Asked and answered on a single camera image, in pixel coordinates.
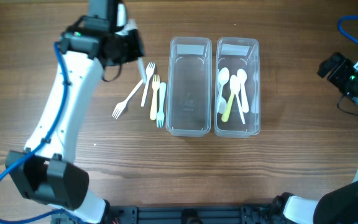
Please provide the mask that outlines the white fork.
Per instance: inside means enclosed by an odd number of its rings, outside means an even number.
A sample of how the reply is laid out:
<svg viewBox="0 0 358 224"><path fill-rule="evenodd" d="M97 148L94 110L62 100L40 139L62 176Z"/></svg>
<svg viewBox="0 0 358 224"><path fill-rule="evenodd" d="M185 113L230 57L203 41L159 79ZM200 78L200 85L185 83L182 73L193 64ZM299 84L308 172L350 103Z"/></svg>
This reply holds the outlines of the white fork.
<svg viewBox="0 0 358 224"><path fill-rule="evenodd" d="M146 72L145 72L145 67L144 67L144 62L142 60L142 57L139 57L137 59L137 65L138 65L138 69L139 69L139 73L140 73L140 76L142 78L142 81L143 81L143 83L146 83L147 75L146 75Z"/></svg>
<svg viewBox="0 0 358 224"><path fill-rule="evenodd" d="M144 92L142 95L141 107L145 106L145 102L146 102L147 94L148 94L148 90L149 90L149 85L150 85L150 79L154 75L155 67L156 67L155 62L149 62L149 64L147 65L147 67L145 69L146 81L145 81Z"/></svg>

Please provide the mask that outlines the white fork crossing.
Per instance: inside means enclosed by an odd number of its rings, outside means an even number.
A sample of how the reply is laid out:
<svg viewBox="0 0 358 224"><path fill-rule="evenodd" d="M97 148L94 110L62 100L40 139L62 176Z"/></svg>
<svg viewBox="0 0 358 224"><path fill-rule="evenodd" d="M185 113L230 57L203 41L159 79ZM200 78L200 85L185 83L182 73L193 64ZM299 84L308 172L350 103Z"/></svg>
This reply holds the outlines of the white fork crossing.
<svg viewBox="0 0 358 224"><path fill-rule="evenodd" d="M132 89L132 91L129 93L129 95L127 96L127 98L118 103L116 105L116 107L114 108L114 111L112 112L112 117L115 119L118 119L120 117L120 115L122 114L122 112L126 109L127 104L129 102L129 100L136 94L136 92L139 90L139 88L143 85L143 81L140 80L138 82L138 84Z"/></svg>

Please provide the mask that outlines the clear white spoon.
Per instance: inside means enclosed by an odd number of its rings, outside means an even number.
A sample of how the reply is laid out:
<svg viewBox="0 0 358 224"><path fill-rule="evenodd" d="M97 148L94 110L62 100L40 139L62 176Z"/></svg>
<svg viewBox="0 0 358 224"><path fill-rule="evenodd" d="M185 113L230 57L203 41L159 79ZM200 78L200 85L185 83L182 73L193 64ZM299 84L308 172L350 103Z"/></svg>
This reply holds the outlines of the clear white spoon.
<svg viewBox="0 0 358 224"><path fill-rule="evenodd" d="M227 67L222 68L218 73L219 96L218 96L218 113L223 114L226 110L226 100L223 98L223 88L229 81L229 70Z"/></svg>

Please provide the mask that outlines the yellow plastic spoon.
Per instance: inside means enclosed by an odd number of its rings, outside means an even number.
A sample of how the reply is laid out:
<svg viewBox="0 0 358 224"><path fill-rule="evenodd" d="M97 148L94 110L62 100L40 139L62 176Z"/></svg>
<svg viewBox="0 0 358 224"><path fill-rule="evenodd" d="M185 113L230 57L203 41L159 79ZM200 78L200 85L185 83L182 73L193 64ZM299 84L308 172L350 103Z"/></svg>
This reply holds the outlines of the yellow plastic spoon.
<svg viewBox="0 0 358 224"><path fill-rule="evenodd" d="M226 106L226 110L225 112L223 113L222 117L221 117L221 121L222 122L227 122L229 117L230 117L230 113L231 113L231 108L232 108L232 102L233 102L233 99L234 99L234 93L231 92L230 94L230 97L227 101L227 106Z"/></svg>

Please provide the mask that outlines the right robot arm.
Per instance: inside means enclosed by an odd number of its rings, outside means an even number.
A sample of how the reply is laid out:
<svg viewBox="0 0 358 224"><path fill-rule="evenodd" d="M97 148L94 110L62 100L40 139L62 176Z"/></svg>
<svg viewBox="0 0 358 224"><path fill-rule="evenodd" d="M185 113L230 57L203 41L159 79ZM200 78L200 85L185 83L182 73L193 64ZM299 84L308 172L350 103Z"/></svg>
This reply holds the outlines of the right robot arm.
<svg viewBox="0 0 358 224"><path fill-rule="evenodd" d="M317 74L335 87L337 107L358 116L358 59L335 52L318 67ZM269 205L268 218L281 223L358 223L358 149L353 153L348 182L315 198L285 192Z"/></svg>

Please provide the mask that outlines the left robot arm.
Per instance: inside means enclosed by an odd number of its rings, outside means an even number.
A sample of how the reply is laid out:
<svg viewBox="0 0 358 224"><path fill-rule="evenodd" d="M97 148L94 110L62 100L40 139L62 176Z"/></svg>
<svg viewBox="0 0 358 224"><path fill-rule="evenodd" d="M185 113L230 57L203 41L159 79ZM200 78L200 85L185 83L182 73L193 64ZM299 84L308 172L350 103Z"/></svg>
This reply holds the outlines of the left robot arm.
<svg viewBox="0 0 358 224"><path fill-rule="evenodd" d="M101 223L109 204L90 191L88 173L74 164L77 137L106 67L136 61L144 48L122 1L91 1L54 49L58 67L47 104L24 150L7 155L6 169L23 198Z"/></svg>

